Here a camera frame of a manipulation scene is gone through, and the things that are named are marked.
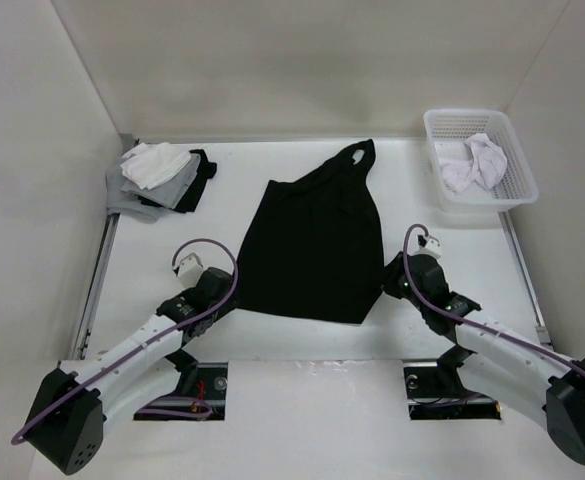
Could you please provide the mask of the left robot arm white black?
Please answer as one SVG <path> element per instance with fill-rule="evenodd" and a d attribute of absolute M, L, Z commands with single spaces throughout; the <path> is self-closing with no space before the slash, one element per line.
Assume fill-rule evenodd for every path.
<path fill-rule="evenodd" d="M 191 395 L 196 361 L 184 348 L 235 309 L 235 286 L 230 273 L 210 267 L 116 347 L 75 369 L 56 367 L 41 381 L 20 438 L 70 476 L 117 421 L 164 395 Z"/>

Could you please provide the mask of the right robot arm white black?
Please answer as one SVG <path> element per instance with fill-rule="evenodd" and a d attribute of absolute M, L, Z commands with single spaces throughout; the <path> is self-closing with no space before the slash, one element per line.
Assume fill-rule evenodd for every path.
<path fill-rule="evenodd" d="M 430 255 L 399 253 L 384 269 L 382 288 L 410 302 L 432 332 L 452 343 L 437 361 L 443 393 L 465 390 L 505 404 L 585 466 L 585 357 L 558 354 L 490 319 L 477 302 L 449 288 Z"/>

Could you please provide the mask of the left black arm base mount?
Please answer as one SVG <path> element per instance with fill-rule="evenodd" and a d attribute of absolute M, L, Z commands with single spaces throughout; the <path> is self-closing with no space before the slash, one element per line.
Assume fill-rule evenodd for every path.
<path fill-rule="evenodd" d="M 226 413 L 227 362 L 188 360 L 175 390 L 137 412 L 135 421 L 223 421 Z"/>

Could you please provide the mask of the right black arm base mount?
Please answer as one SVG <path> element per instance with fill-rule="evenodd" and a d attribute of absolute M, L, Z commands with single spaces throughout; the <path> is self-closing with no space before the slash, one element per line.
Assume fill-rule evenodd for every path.
<path fill-rule="evenodd" d="M 497 401 L 461 384 L 458 368 L 470 356 L 454 346 L 436 360 L 409 361 L 403 366 L 411 420 L 500 420 Z"/>

